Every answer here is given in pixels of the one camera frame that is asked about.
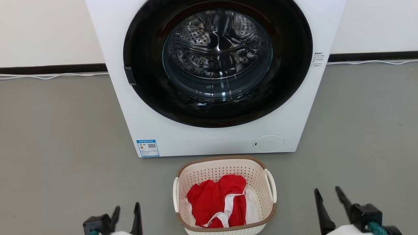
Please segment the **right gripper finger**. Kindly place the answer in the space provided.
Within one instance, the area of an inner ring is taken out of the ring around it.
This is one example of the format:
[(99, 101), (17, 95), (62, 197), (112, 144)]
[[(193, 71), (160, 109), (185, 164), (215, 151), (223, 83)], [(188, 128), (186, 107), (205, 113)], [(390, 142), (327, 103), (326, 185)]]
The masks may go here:
[(321, 232), (321, 235), (327, 235), (336, 229), (336, 224), (330, 219), (330, 216), (328, 215), (328, 212), (325, 209), (325, 206), (323, 204), (323, 198), (320, 194), (320, 191), (317, 188), (315, 188), (314, 190), (314, 196), (315, 196), (315, 204), (317, 208), (320, 232)]
[(372, 204), (360, 205), (351, 203), (339, 186), (335, 187), (339, 201), (344, 206), (351, 225), (354, 225), (362, 232), (382, 233), (382, 211)]

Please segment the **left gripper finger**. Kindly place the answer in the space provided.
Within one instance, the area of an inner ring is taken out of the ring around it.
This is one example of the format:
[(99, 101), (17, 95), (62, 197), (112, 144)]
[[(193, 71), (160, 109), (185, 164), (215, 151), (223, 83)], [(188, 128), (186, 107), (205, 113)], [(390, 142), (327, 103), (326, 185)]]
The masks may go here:
[(121, 207), (116, 206), (113, 214), (103, 214), (97, 217), (90, 217), (83, 222), (85, 235), (110, 235), (115, 232), (116, 224), (119, 221)]
[(132, 235), (143, 235), (142, 232), (142, 218), (141, 218), (141, 208), (140, 203), (136, 202), (134, 207), (134, 221), (132, 229), (130, 231)]

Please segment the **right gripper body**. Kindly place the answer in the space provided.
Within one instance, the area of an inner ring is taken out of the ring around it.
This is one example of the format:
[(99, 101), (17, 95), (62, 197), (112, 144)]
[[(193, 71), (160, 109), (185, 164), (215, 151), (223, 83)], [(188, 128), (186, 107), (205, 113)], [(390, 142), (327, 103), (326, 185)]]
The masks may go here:
[(339, 226), (335, 230), (327, 233), (327, 235), (373, 235), (373, 234), (368, 231), (364, 233), (361, 230), (359, 230), (357, 227), (355, 227), (354, 225), (350, 224), (350, 225)]

